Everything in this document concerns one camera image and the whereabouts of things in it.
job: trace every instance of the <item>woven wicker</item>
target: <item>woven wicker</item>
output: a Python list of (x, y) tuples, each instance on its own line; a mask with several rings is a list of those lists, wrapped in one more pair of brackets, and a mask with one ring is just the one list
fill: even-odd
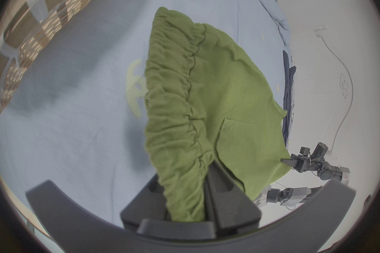
[(9, 104), (12, 94), (21, 78), (31, 66), (40, 51), (76, 13), (91, 0), (45, 0), (50, 11), (48, 18), (38, 23), (31, 14), (26, 0), (9, 0), (0, 20), (0, 33), (4, 32), (7, 44), (18, 48), (19, 68), (15, 59), (0, 54), (0, 75), (5, 74), (0, 83), (0, 113)]

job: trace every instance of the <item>wicker basket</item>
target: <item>wicker basket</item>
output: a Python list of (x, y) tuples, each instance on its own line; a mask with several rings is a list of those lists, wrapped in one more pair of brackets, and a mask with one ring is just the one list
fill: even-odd
[(0, 20), (0, 113), (40, 51), (91, 0), (43, 1), (47, 15), (40, 21), (28, 0), (9, 0)]

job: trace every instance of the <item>white wall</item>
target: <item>white wall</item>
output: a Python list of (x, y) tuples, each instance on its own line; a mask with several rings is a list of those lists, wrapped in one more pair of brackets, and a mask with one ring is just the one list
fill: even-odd
[[(353, 104), (337, 135), (333, 153), (342, 156), (342, 166), (350, 168), (349, 186), (356, 190), (356, 198), (342, 224), (322, 247), (325, 249), (353, 226), (365, 198), (375, 191), (380, 179), (380, 21), (371, 0), (278, 0), (278, 3), (290, 22), (292, 37), (317, 25), (329, 26), (333, 33), (329, 38), (353, 81)], [(285, 215), (287, 211), (277, 208), (272, 219), (277, 219), (280, 213)]]

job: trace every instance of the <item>light blue sheet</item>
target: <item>light blue sheet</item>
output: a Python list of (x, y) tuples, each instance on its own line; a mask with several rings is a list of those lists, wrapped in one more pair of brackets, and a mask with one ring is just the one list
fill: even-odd
[(125, 91), (131, 63), (140, 60), (133, 75), (144, 73), (156, 10), (175, 9), (229, 34), (281, 105), (288, 28), (270, 1), (92, 0), (41, 52), (0, 115), (0, 175), (27, 206), (25, 191), (50, 179), (122, 226), (120, 211), (155, 173), (144, 151), (143, 98), (136, 117)]

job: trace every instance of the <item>green garment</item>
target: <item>green garment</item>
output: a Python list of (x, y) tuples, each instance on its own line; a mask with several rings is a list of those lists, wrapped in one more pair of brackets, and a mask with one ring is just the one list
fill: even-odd
[(173, 221), (205, 219), (203, 182), (216, 158), (250, 199), (290, 166), (281, 121), (264, 75), (226, 33), (159, 8), (145, 77), (145, 149)]

